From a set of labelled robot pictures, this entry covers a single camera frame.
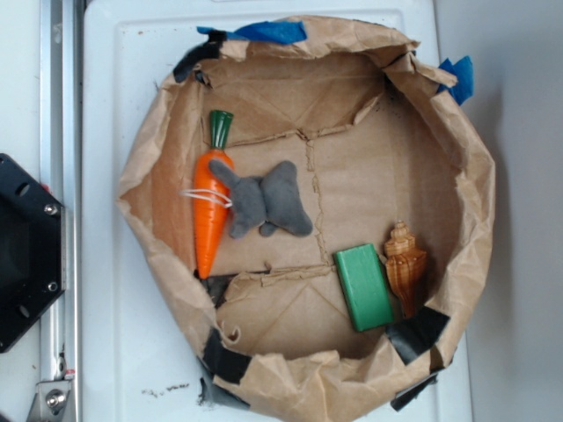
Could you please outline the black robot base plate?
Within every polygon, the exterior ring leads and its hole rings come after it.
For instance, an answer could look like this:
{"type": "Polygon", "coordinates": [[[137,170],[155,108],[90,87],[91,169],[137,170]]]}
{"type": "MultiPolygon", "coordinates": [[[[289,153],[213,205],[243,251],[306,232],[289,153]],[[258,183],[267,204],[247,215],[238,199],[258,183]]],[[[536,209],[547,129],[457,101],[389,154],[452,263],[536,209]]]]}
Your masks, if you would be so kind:
{"type": "Polygon", "coordinates": [[[64,206],[1,155],[1,352],[9,352],[62,294],[64,206]]]}

